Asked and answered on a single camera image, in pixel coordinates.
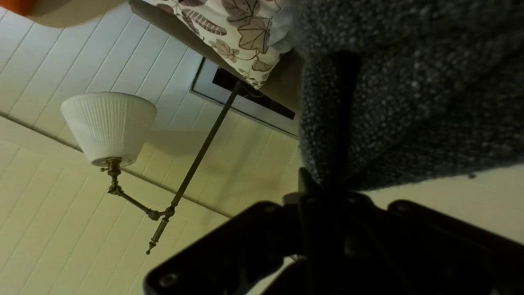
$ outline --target pleated lamp shade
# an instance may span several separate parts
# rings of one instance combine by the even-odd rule
[[[150,102],[114,93],[75,96],[60,111],[86,160],[99,168],[111,158],[132,165],[156,114]]]

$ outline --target metal lamp rod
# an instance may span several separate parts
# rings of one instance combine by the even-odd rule
[[[194,173],[196,173],[201,160],[204,158],[207,148],[211,147],[211,143],[212,143],[212,140],[214,140],[214,135],[217,134],[219,127],[222,125],[222,122],[224,122],[227,112],[230,111],[230,106],[232,106],[235,96],[240,93],[242,86],[243,86],[243,83],[242,83],[242,81],[237,81],[235,86],[233,86],[233,89],[230,91],[225,106],[224,106],[222,111],[219,112],[219,116],[217,116],[217,119],[215,119],[211,132],[207,134],[207,138],[206,138],[204,143],[201,145],[201,148],[199,148],[199,152],[197,152],[197,155],[196,155],[196,158],[194,158],[189,171],[184,175],[184,179],[181,181],[181,184],[179,184],[179,188],[178,188],[173,201],[171,201],[170,206],[161,212],[163,217],[161,217],[161,220],[160,220],[155,234],[152,235],[152,238],[150,238],[150,242],[148,242],[148,250],[147,250],[145,255],[150,255],[150,250],[156,247],[156,243],[158,243],[158,240],[160,240],[160,237],[161,237],[161,234],[163,234],[163,230],[165,230],[165,227],[166,227],[166,224],[168,224],[168,219],[171,219],[171,217],[175,216],[175,207],[178,206],[178,202],[179,202],[179,199],[183,197],[186,188],[189,186],[189,183],[191,183],[191,179],[193,179],[193,176],[194,176]]]

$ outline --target orange object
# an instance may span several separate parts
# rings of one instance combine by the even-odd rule
[[[0,0],[0,7],[17,16],[29,16],[35,0]]]

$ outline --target wall lamp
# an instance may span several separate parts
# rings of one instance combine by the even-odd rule
[[[130,166],[135,161],[138,152],[145,143],[147,134],[150,132],[152,122],[156,114],[155,107],[140,98],[114,93],[81,94],[62,104],[60,111],[65,124],[70,129],[84,158],[93,166],[101,168],[101,171],[104,171],[111,178],[107,194],[117,196],[132,204],[150,220],[160,220],[155,234],[148,242],[147,255],[150,255],[150,250],[158,243],[168,220],[175,216],[175,209],[179,199],[189,186],[201,160],[204,158],[215,132],[219,130],[242,86],[242,83],[237,83],[233,86],[225,106],[217,116],[176,194],[173,196],[168,207],[161,212],[142,206],[130,196],[124,194],[124,191],[117,184],[120,170]]]

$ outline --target gray sweater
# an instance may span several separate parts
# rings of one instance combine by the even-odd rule
[[[296,0],[301,152],[322,188],[524,163],[524,2]]]

